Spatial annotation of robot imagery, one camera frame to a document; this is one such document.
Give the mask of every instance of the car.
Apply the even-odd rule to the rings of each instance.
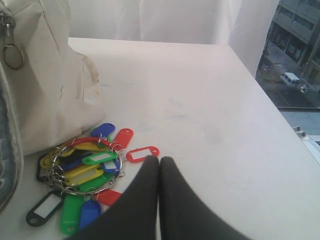
[[[280,78],[289,87],[297,87],[300,82],[300,79],[292,72],[285,72]]]

